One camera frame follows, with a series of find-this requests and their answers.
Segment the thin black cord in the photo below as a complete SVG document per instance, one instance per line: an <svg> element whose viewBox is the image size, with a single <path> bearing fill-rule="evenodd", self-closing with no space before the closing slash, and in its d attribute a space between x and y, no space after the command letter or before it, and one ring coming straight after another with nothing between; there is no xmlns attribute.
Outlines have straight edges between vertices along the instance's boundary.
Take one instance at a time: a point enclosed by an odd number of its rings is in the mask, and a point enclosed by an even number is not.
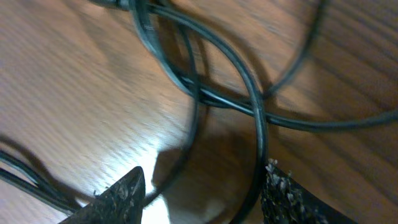
<svg viewBox="0 0 398 224"><path fill-rule="evenodd" d="M182 146L181 155L172 167L172 170L166 177L165 181L155 190L155 192L147 195L144 202L145 205L151 203L153 199L161 194L172 183L179 173L181 173L186 162L188 161L198 129L199 103L219 108L234 109L249 116L253 116L255 120L257 151L253 179L248 194L231 223L241 223L258 199L264 178L264 165L266 164L268 153L267 123L302 131L321 132L367 128L398 120L397 109L366 119L339 122L304 121L286 118L284 116L268 113L265 111L262 100L274 95L282 86L293 79L294 75L297 74L298 69L303 64L305 56L308 54L308 51L312 46L315 37L317 36L317 30L320 26L322 15L324 14L324 10L328 2L329 1L327 0L321 0L318 4L315 18L310 27L310 31L307 34L307 38L303 42L303 47L294 57L290 65L284 70L284 72L282 72L279 81L277 81L275 85L265 90L264 93L261 93L256 85L256 82L254 81L253 76L250 74L243 60L239 58L238 54L225 41L221 40L204 25L176 11L169 0L159 0L159 5L150 4L146 0L113 1L112 4L114 4L114 6L130 10L142 43L158 59L162 68L170 77L170 79L183 92L193 98L192 117L190 120L187 139ZM165 52L162 50L159 37L153 25L151 24L150 14L156 14L176 23L178 33L181 35L184 41L189 56L190 71L188 73L184 72L182 69L179 69L170 60L168 60ZM192 46L188 38L188 31L195 31L197 34L200 34L204 39L211 42L227 56L227 58L238 70L246 88L248 89L248 99L237 100L221 94L220 92L203 83L200 83L199 75L196 71L195 57L193 55ZM2 162L22 172L22 174L28 177L35 184L35 186L3 169L0 170L0 178L2 180L20 188L21 190L31 194L32 196L62 212L71 213L78 209L71 207L70 203L68 203L65 197L58 190L56 190L23 162L11 157L3 151L0 151L0 159Z"/></svg>

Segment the cord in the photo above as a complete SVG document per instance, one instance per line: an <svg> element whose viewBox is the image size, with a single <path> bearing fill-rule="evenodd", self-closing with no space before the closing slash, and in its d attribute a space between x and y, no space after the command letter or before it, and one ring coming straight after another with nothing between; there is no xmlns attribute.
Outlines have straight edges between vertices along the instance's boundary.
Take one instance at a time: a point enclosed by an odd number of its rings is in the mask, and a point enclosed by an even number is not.
<svg viewBox="0 0 398 224"><path fill-rule="evenodd" d="M265 111L263 100L275 95L284 85L286 85L297 70L303 64L306 54L317 36L317 30L322 21L327 0L321 0L318 4L315 18L311 25L310 31L303 43L303 47L299 53L294 57L290 65L280 76L279 81L268 88L264 93L261 93L253 76L249 72L247 66L238 54L222 39L215 35L211 30L207 29L201 23L187 17L186 15L178 12L168 0L159 0L157 4L151 4L146 0L106 0L107 4L112 2L114 7L124 10L129 10L134 19L137 32L142 43L145 47L157 58L165 73L170 79L186 94L190 95L193 100L192 118L190 120L190 127L186 141L183 143L182 152L177 162L172 167L170 174L166 177L165 181L157 188L157 190L146 196L145 205L148 205L161 194L172 181L181 173L186 162L188 161L192 145L195 142L195 136L198 129L198 105L202 103L208 106L219 108L234 109L249 116L253 116L256 126L257 136L257 149L256 149L256 164L254 168L252 183L249 191L244 199L243 204L235 214L231 223L241 223L247 214L250 212L256 203L260 194L261 185L264 180L264 166L268 153L267 147L267 124L274 124L290 129L297 129L301 131L322 132L322 131L343 131L347 129L368 128L375 125L386 124L398 120L398 110L387 111L377 116L372 116L366 119L352 120L352 121L339 121L339 122L316 122L304 121L299 119L287 118L277 114ZM182 69L174 65L168 60L162 46L159 42L159 37L151 23L150 14L156 14L176 23L178 33L182 37L184 44L187 48L190 71L184 72ZM239 72L243 82L248 90L249 98L234 99L232 97L221 94L220 92L210 88L209 86L200 83L199 75L196 71L195 57L193 55L192 46L188 38L188 32L195 31L202 38L211 42L215 47L219 48L226 57L231 61L234 67ZM6 170L0 170L0 177L2 180L20 188L21 190L33 195L41 201L53 206L54 208L65 212L75 212L76 208L70 207L65 197L53 188L48 182L41 179L40 176L34 173L23 162L7 155L1 151L0 159L6 164L15 167L27 176L33 183L32 185Z"/></svg>

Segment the wire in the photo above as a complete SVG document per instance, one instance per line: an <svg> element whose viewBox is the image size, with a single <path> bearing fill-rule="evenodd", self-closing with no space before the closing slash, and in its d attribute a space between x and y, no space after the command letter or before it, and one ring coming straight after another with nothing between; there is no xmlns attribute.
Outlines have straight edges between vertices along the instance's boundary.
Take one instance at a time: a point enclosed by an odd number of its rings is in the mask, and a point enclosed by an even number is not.
<svg viewBox="0 0 398 224"><path fill-rule="evenodd" d="M297 74L300 66L303 64L305 56L308 54L308 51L317 36L317 30L319 29L320 23L322 21L322 15L324 14L325 7L328 2L329 1L327 0L321 0L318 4L315 18L310 26L310 31L308 32L306 39L303 42L303 47L296 54L294 59L292 59L290 65L284 70L284 72L282 72L279 81L268 88L264 93L261 93L256 85L256 82L254 81L253 76L238 54L225 41L220 39L204 25L175 10L175 7L169 0L158 0L157 4L151 4L147 0L106 1L106 5L113 5L121 9L130 10L133 21L136 25L137 33L139 34L142 43L157 58L164 69L164 72L169 76L169 78L184 93L193 98L192 116L188 129L188 136L183 143L181 155L161 185L154 192L146 196L144 202L145 205L150 204L153 199L167 189L173 180L175 180L181 171L183 171L183 168L189 159L192 145L195 142L195 136L197 135L199 103L218 108L234 109L254 117L257 149L256 164L254 167L252 183L247 192L246 198L244 199L238 212L231 220L231 223L241 223L256 203L260 194L261 185L265 177L264 165L266 164L266 158L268 154L268 123L301 131L322 132L368 128L398 120L398 109L387 111L377 116L372 116L365 119L338 122L305 121L287 118L265 111L263 100L275 95L280 88L291 81L294 75ZM178 34L182 37L188 52L190 64L190 70L188 73L174 65L167 58L159 42L159 36L157 35L154 26L151 23L151 14L164 17L176 24ZM188 33L191 31L195 31L202 38L211 42L215 47L219 48L225 54L225 56L231 61L243 79L245 87L249 93L249 98L237 100L230 96L224 95L210 88L208 85L200 82L199 74L195 65L195 56L188 38ZM23 164L23 162L18 161L2 151L0 153L0 159L9 166L21 171L22 174L28 177L36 186L16 177L14 174L11 174L6 170L1 169L0 177L3 180L63 212L70 213L76 211L76 208L70 207L68 205L67 200L59 191L57 191L48 182L32 171L28 166Z"/></svg>

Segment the dark wooden surface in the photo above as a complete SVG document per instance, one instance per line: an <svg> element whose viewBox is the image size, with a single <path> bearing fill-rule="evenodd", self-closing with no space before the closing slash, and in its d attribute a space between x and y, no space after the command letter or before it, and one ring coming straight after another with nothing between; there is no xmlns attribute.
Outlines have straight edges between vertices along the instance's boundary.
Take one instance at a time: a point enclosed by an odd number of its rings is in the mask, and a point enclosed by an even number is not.
<svg viewBox="0 0 398 224"><path fill-rule="evenodd" d="M227 39L260 80L274 82L300 47L317 1L174 3ZM138 165L151 191L178 156L190 99L141 44L129 13L82 0L3 1L0 12L1 134L25 145L40 160L34 166L82 203ZM394 1L332 1L305 65L267 109L337 121L398 107L397 14ZM245 94L231 64L203 46L212 82ZM398 223L397 123L270 131L270 156L317 197L360 223ZM228 221L248 189L254 149L252 118L210 108L186 171L142 222ZM4 182L0 196L1 223L65 218ZM257 205L246 222L261 220Z"/></svg>

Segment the black wire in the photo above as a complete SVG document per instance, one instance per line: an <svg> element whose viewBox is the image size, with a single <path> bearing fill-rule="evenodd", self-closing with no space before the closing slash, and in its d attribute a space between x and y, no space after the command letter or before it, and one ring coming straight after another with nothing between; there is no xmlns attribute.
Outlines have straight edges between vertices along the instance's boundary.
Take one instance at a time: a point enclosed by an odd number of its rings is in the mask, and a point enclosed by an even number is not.
<svg viewBox="0 0 398 224"><path fill-rule="evenodd" d="M257 151L256 151L256 165L254 168L253 179L249 188L248 194L244 199L241 208L232 219L231 223L240 223L250 212L251 208L256 203L259 196L262 178L264 177L263 166L266 163L267 158L267 123L285 128L297 129L302 131L342 131L347 129L356 128L367 128L370 126L385 124L391 121L398 120L398 110L388 111L381 113L377 116L373 116L366 119L351 120L351 121L338 121L338 122L316 122L316 121L304 121L299 119L291 119L277 114L268 113L264 110L263 99L266 99L274 95L282 86L288 83L298 69L303 64L306 54L312 46L315 37L317 36L317 30L321 23L321 18L327 4L327 0L321 0L315 18L310 27L310 31L303 43L303 47L300 52L294 57L290 65L280 76L279 81L261 93L250 74L247 66L239 58L237 53L217 35L214 35L212 31L208 30L201 23L194 21L186 15L174 10L173 5L169 0L159 0L160 5L150 4L146 0L119 0L114 1L115 6L129 9L132 13L136 29L139 34L142 43L145 47L158 59L165 73L170 79L186 94L193 98L192 118L190 121L190 127L188 131L188 137L182 146L182 152L180 158L172 167L170 174L166 177L165 181L156 189L155 192L147 195L145 204L151 203L159 194L161 194L172 181L181 173L187 162L190 154L190 150L195 140L195 136L198 129L198 104L203 103L208 106L214 106L219 108L229 108L240 111L249 116L253 116L256 125L256 136L257 136ZM190 61L190 71L188 73L179 69L170 60L168 60L166 54L162 50L159 42L159 37L151 24L150 14L156 14L164 17L177 24L178 32L181 35L184 44L188 51ZM194 30L200 34L204 39L211 42L217 48L219 48L226 56L230 59L232 64L236 67L239 74L241 75L244 84L249 92L249 99L234 99L232 97L221 94L220 92L210 88L209 86L200 83L199 75L196 71L195 57L193 55L192 46L188 39L187 32ZM20 188L21 190L33 195L39 200L49 204L50 206L65 212L70 213L76 211L77 208L69 206L69 203L65 197L52 187L47 181L36 174L32 169L23 164L23 162L11 157L5 152L0 151L0 159L11 167L16 168L26 177L28 177L36 186L18 178L14 174L7 172L6 170L0 170L0 178L2 180Z"/></svg>

